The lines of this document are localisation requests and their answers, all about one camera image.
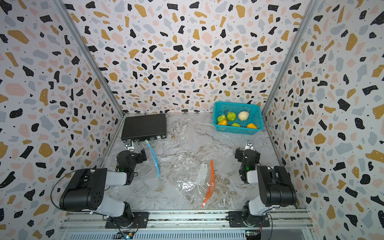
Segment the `clear blue zip-top bag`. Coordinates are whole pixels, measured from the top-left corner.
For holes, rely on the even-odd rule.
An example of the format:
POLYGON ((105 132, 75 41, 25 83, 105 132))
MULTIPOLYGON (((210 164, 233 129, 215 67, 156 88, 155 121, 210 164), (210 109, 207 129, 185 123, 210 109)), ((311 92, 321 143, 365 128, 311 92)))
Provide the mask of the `clear blue zip-top bag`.
POLYGON ((165 162, 165 147, 168 139, 149 140, 150 147, 146 142, 134 142, 135 152, 145 150, 147 160, 137 164, 135 168, 135 180, 164 180, 162 165, 165 162))

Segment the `yellow lemon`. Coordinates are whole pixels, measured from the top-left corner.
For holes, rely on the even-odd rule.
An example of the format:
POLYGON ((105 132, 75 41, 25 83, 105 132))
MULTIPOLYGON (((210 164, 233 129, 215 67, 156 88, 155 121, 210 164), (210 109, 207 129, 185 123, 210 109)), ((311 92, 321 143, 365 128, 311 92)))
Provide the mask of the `yellow lemon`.
POLYGON ((247 128, 249 128, 249 129, 258 129, 258 127, 255 124, 252 124, 252 123, 248 124, 247 128))

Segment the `orange fruit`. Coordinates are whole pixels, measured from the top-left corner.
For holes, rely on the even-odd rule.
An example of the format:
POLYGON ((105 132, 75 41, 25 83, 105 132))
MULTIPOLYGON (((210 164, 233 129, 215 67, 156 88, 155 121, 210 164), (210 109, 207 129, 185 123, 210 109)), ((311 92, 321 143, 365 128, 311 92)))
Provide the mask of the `orange fruit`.
POLYGON ((218 122, 218 125, 220 126, 226 126, 228 124, 228 120, 222 120, 220 122, 218 122))

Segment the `green apple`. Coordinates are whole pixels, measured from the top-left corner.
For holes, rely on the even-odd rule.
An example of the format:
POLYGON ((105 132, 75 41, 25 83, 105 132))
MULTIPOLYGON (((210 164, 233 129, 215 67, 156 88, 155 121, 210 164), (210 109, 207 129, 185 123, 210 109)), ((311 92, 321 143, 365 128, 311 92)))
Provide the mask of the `green apple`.
POLYGON ((235 121, 237 118, 237 115, 233 112, 227 112, 227 120, 228 121, 235 121))

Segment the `beige round fruit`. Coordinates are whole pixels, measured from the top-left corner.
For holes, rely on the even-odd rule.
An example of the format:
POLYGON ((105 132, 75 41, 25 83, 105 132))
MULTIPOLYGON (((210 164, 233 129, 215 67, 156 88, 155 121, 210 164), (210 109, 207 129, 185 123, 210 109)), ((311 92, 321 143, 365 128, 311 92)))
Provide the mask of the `beige round fruit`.
POLYGON ((246 120, 249 118, 249 116, 250 116, 250 113, 249 113, 249 112, 243 111, 243 112, 240 112, 240 113, 238 114, 238 119, 239 119, 240 121, 246 121, 246 120))

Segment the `green pear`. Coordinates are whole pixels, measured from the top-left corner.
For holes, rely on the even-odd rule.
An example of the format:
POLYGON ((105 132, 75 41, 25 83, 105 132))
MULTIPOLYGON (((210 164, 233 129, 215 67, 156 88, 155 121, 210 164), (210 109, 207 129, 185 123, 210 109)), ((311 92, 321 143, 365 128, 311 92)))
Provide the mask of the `green pear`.
POLYGON ((223 115, 218 116, 217 121, 218 121, 218 123, 220 123, 220 122, 222 122, 222 121, 224 121, 226 119, 227 119, 226 115, 223 114, 223 115))

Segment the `clear red zip-top bag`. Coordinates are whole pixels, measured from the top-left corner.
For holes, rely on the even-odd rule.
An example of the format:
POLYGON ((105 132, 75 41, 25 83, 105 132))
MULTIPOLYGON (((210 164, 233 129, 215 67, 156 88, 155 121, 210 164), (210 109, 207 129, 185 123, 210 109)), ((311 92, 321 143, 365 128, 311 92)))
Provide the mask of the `clear red zip-top bag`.
POLYGON ((214 162, 185 161, 174 178, 177 191, 195 209, 204 208, 212 196, 216 179, 214 162))

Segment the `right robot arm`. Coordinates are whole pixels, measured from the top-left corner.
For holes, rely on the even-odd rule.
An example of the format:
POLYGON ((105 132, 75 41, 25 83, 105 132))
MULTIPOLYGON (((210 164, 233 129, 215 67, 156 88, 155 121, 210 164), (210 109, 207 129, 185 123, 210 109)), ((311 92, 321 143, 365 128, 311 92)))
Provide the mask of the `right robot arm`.
POLYGON ((236 149, 235 159, 241 163, 240 178, 245 184, 258 185, 259 196, 247 201, 241 211, 228 212, 231 228, 269 227, 270 211, 293 206, 297 201, 296 190, 285 167, 261 165, 260 157, 261 154, 251 148, 236 149))

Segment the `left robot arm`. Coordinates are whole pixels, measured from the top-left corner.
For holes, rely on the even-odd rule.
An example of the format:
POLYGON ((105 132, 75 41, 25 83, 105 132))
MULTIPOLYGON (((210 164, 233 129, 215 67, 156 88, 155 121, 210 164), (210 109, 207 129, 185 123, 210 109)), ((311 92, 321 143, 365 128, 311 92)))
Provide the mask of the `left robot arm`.
POLYGON ((55 208, 66 212, 86 212, 101 215, 106 220, 106 229, 130 231, 145 229, 149 212, 134 212, 127 202, 109 197, 105 191, 110 187, 130 185, 137 176, 136 165, 147 160, 145 150, 136 153, 124 150, 117 157, 117 168, 79 169, 72 171, 71 179, 60 196, 55 208))

